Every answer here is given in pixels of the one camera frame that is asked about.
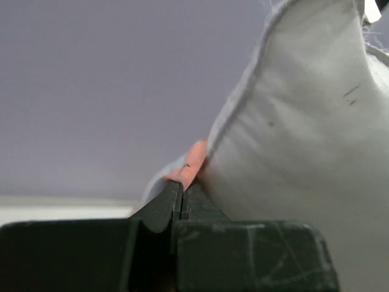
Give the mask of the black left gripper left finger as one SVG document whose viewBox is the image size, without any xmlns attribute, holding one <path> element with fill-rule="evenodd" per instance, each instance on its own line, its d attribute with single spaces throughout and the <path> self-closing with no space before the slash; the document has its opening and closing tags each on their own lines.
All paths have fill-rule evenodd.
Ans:
<svg viewBox="0 0 389 292">
<path fill-rule="evenodd" d="M 172 225 L 182 187 L 170 182 L 128 218 L 8 223 L 2 291 L 174 291 Z"/>
</svg>

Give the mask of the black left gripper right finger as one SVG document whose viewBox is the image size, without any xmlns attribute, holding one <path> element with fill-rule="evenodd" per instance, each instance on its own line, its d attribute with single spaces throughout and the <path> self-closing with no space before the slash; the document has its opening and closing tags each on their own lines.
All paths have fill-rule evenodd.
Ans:
<svg viewBox="0 0 389 292">
<path fill-rule="evenodd" d="M 176 222 L 178 291 L 338 291 L 321 233 L 296 221 L 232 221 L 193 185 Z"/>
</svg>

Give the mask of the white pillow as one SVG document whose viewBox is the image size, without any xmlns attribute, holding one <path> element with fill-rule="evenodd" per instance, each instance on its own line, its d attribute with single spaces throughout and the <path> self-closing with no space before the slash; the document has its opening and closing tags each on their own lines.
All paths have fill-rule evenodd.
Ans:
<svg viewBox="0 0 389 292">
<path fill-rule="evenodd" d="M 343 291 L 388 290 L 388 55 L 354 1 L 286 1 L 208 137 L 201 183 L 230 218 L 326 238 Z"/>
</svg>

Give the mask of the orange blue checked pillowcase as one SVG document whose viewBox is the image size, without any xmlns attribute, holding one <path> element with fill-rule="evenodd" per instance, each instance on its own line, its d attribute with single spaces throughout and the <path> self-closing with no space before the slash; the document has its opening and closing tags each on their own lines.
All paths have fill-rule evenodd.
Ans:
<svg viewBox="0 0 389 292">
<path fill-rule="evenodd" d="M 147 184 L 140 205 L 143 207 L 167 186 L 168 181 L 182 184 L 187 190 L 195 180 L 207 158 L 207 140 L 197 141 L 187 153 L 161 169 Z"/>
</svg>

